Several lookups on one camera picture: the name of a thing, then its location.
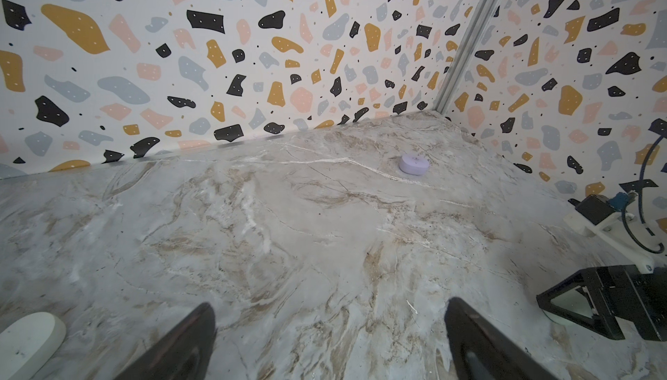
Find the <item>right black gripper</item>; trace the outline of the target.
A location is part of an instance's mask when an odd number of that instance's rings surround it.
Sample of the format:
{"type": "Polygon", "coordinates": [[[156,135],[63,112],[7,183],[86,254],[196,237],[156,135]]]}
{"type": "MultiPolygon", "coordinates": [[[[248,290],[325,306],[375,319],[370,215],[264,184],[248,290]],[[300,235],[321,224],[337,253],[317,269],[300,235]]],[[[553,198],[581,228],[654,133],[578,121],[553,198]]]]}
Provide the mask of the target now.
{"type": "Polygon", "coordinates": [[[586,268],[536,296],[538,307],[610,340],[623,340],[618,319],[648,341],[666,341],[666,268],[642,274],[632,265],[586,268]],[[591,317],[579,313],[591,312],[591,317]]]}

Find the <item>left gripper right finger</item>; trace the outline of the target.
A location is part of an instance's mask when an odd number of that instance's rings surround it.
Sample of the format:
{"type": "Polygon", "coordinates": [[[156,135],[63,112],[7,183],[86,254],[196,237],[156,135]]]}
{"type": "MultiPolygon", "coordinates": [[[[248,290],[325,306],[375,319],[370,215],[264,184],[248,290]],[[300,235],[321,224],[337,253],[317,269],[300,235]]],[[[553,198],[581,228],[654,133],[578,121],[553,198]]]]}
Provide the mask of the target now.
{"type": "Polygon", "coordinates": [[[444,321],[459,379],[554,378],[463,299],[449,300],[444,321]]]}

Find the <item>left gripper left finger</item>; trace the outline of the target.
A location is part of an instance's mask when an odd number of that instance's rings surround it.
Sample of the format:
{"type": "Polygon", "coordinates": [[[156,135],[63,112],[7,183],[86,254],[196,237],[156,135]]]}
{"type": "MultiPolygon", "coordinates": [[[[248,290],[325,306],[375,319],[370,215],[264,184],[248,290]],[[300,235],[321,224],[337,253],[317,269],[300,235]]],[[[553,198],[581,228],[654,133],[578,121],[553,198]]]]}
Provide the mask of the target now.
{"type": "Polygon", "coordinates": [[[116,379],[204,379],[215,337],[215,311],[201,303],[116,379]]]}

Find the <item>mint green charging case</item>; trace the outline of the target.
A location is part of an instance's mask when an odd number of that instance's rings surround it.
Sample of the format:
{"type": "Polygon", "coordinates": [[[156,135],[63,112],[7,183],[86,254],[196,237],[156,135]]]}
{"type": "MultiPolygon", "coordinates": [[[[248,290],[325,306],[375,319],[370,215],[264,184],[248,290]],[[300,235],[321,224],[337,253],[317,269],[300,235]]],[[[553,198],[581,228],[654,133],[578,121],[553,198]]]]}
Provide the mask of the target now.
{"type": "MultiPolygon", "coordinates": [[[[555,314],[547,312],[547,311],[543,311],[543,314],[545,314],[550,319],[550,321],[554,322],[554,324],[560,324],[562,326],[572,326],[572,325],[576,324],[576,322],[570,321],[568,319],[564,319],[563,317],[559,317],[558,315],[555,315],[555,314]]],[[[579,313],[578,312],[578,315],[580,315],[582,317],[591,317],[592,313],[591,312],[586,312],[586,313],[579,313]]]]}

